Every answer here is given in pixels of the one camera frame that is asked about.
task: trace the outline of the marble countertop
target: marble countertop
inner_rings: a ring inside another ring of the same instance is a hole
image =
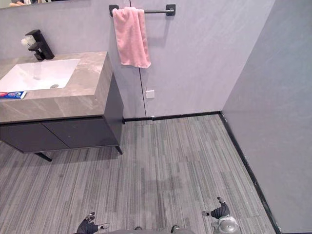
[[[0,100],[0,123],[102,115],[113,74],[107,52],[56,55],[80,59],[64,88],[30,90],[24,99]],[[0,79],[16,64],[39,62],[34,56],[0,60]]]

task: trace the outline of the floor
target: floor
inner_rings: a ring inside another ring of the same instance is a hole
[[[121,148],[51,152],[50,163],[1,143],[0,233],[74,233],[95,211],[110,231],[178,224],[212,234],[201,211],[217,196],[244,234],[275,233],[218,115],[127,122]]]

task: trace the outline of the black baseboard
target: black baseboard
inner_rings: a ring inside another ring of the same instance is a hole
[[[268,203],[267,203],[267,201],[266,201],[266,199],[264,197],[264,194],[263,194],[263,192],[262,192],[262,190],[261,190],[261,188],[260,188],[260,186],[258,184],[258,181],[257,181],[257,179],[256,179],[256,177],[255,177],[251,167],[249,166],[249,163],[246,160],[246,158],[245,158],[245,156],[243,154],[243,151],[241,150],[237,140],[235,139],[235,136],[234,136],[234,134],[233,134],[233,132],[232,132],[228,122],[224,118],[224,115],[222,114],[222,111],[220,112],[219,116],[220,116],[220,119],[223,122],[223,125],[224,125],[226,131],[228,132],[228,134],[229,134],[229,136],[231,138],[231,141],[232,141],[234,147],[236,148],[236,150],[237,150],[237,152],[238,152],[242,162],[244,163],[244,166],[245,166],[245,168],[246,168],[246,170],[247,170],[247,172],[248,172],[248,174],[249,174],[249,176],[250,176],[250,178],[251,178],[251,180],[253,182],[253,185],[254,185],[257,193],[258,193],[258,196],[259,196],[259,198],[260,198],[260,200],[262,202],[262,205],[263,205],[263,207],[265,209],[265,212],[267,213],[267,216],[269,217],[269,220],[270,220],[270,222],[271,222],[271,224],[272,224],[276,234],[282,234],[282,232],[281,232],[281,230],[280,230],[280,228],[279,228],[279,226],[278,226],[278,224],[277,224],[277,222],[276,222],[276,220],[275,220],[275,218],[274,218],[274,216],[273,216],[273,214],[272,214],[272,212],[271,212],[271,210],[269,208],[269,205],[268,205]]]
[[[193,114],[183,114],[183,115],[173,115],[173,116],[157,116],[157,117],[139,117],[139,118],[125,118],[125,122],[130,121],[142,121],[142,120],[162,120],[162,119],[171,119],[171,118],[186,118],[186,117],[195,117],[195,116],[208,116],[208,115],[219,115],[221,111],[211,111],[211,112],[201,112]]]

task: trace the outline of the towel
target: towel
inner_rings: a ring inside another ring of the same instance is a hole
[[[113,19],[121,64],[148,68],[151,61],[147,46],[144,10],[135,7],[114,9]]]

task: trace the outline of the electrical outlet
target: electrical outlet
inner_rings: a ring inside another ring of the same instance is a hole
[[[146,98],[155,98],[155,91],[154,90],[146,90]]]

